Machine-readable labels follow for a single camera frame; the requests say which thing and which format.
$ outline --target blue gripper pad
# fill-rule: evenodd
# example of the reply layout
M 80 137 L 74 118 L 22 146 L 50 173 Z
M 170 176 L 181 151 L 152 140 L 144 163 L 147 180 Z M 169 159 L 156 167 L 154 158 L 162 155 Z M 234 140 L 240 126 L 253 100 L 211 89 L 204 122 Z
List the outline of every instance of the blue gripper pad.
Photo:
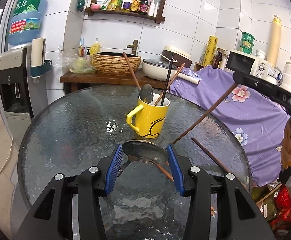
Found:
M 178 163 L 178 154 L 172 144 L 169 144 L 167 146 L 167 153 L 169 155 L 168 162 L 170 165 L 170 170 L 174 180 L 175 188 L 180 193 L 181 196 L 184 196 L 185 188 L 183 182 L 183 174 Z
M 110 192 L 113 190 L 115 181 L 117 179 L 117 175 L 119 173 L 119 168 L 120 168 L 122 158 L 123 158 L 123 151 L 122 151 L 121 145 L 118 144 L 114 148 L 111 156 L 112 156 L 112 161 L 106 173 L 105 183 L 104 183 L 105 185 L 104 191 L 106 192 L 106 195 L 109 195 Z

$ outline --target microwave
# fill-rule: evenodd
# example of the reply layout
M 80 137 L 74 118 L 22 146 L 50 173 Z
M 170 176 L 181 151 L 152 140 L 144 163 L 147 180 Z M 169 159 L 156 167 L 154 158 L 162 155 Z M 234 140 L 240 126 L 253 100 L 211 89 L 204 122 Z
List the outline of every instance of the microwave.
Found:
M 224 70 L 240 71 L 261 79 L 266 79 L 267 75 L 275 75 L 274 68 L 265 59 L 237 50 L 230 50 Z

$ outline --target wooden countertop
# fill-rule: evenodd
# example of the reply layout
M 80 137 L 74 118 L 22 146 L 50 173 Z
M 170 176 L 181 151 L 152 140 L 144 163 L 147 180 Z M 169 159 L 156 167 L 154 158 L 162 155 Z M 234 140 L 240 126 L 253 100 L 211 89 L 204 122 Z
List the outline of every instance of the wooden countertop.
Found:
M 139 81 L 140 86 L 150 84 L 153 88 L 164 89 L 165 82 L 148 78 L 142 70 L 135 71 L 135 76 Z M 61 83 L 99 83 L 99 84 L 116 84 L 116 85 L 131 85 L 135 86 L 132 75 L 118 76 L 106 75 L 98 71 L 90 74 L 75 74 L 68 72 L 60 77 Z

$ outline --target white pot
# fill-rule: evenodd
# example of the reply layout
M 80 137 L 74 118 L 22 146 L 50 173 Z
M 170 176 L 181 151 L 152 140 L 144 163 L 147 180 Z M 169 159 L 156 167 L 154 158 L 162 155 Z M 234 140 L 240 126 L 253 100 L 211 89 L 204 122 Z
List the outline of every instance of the white pot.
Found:
M 167 80 L 167 72 L 169 65 L 165 62 L 154 61 L 149 59 L 144 59 L 142 63 L 142 71 L 149 78 L 157 79 L 160 81 Z M 172 66 L 172 71 L 170 75 L 171 80 L 175 73 L 177 72 L 177 67 Z

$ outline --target yellow mug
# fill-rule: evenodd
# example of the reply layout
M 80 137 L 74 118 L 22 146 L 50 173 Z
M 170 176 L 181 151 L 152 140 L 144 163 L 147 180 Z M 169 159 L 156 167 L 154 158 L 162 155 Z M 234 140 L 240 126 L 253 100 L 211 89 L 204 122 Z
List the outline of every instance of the yellow mug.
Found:
M 161 101 L 154 106 L 153 104 L 159 96 L 159 94 L 153 95 L 152 104 L 143 102 L 139 97 L 138 106 L 127 114 L 127 124 L 142 137 L 156 138 L 162 130 L 170 101 L 164 98 L 163 106 L 161 106 Z M 135 124 L 133 125 L 132 118 L 134 115 Z

